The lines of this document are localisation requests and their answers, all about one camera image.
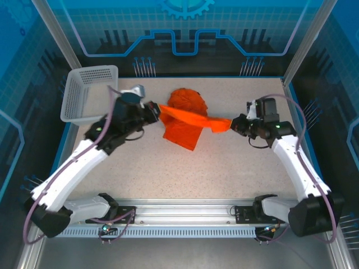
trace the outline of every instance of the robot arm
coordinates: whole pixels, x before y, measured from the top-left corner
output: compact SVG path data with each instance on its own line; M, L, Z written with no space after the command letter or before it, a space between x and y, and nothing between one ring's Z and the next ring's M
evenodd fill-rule
M297 134L290 122L280 122L275 100L265 98L247 103L248 115L241 114L234 119L231 128L250 139L260 137L279 157L294 185L298 202L288 202L276 195L267 194L256 197L253 204L258 219L263 216L274 216L289 223L297 236L322 233L332 230L332 222L320 187L328 198L335 216L336 226L342 212L344 200L331 193L330 188L321 180L312 167L301 146L296 151ZM304 169L297 153L299 152L312 179Z
M158 121L160 110L155 103L143 104L143 86L121 91L117 98L113 116L105 136L91 150L80 156L53 182L36 206L31 220L51 238L61 233L69 224L98 218L112 220L118 216L118 204L108 194L101 193L93 198L66 201L70 193L99 163L105 160L118 146L124 144L129 135L143 131L143 126ZM23 197L25 211L29 212L34 201L44 192L50 180L75 156L87 149L99 137L106 116L94 123L85 133L73 154L41 185L34 188L30 196Z

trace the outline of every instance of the speckled tabletop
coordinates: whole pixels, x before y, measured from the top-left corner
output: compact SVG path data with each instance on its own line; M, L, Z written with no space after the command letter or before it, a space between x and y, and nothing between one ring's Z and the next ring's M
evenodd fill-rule
M198 91L208 115L235 118L246 102L266 94L283 94L279 78L120 78L119 89L146 88L146 100L166 104L180 87ZM287 102L277 100L281 120L292 121ZM75 147L89 126L81 126ZM127 142L99 164L70 198L107 192L114 198L254 198L275 193L296 198L284 166L270 149L258 150L233 131L214 134L204 129L195 150L162 138L162 122L145 127L145 136ZM255 145L264 145L257 139Z

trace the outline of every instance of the white plastic basket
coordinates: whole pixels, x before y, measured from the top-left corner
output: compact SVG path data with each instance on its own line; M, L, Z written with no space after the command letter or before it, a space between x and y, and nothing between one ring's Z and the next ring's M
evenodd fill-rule
M108 113L107 85L117 90L117 66L92 66L72 70L67 76L61 120L78 126L97 122Z

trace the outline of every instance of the gear logo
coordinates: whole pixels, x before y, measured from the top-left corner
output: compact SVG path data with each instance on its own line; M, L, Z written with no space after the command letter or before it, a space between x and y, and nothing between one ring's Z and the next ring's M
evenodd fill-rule
M25 27L33 17L30 0L0 0L0 7L5 6L11 17L20 27Z
M209 10L210 4L214 4L214 0L160 0L162 11L167 11L168 15L185 20L188 17L201 16L203 11Z

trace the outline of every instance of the orange cloth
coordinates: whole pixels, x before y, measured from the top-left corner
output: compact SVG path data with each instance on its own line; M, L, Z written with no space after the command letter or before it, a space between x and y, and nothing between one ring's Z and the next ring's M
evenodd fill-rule
M163 138L186 149L194 150L203 127L212 132L226 132L230 129L230 119L207 117L207 106L200 94L190 89L172 92L168 106L159 105L160 119L166 131Z

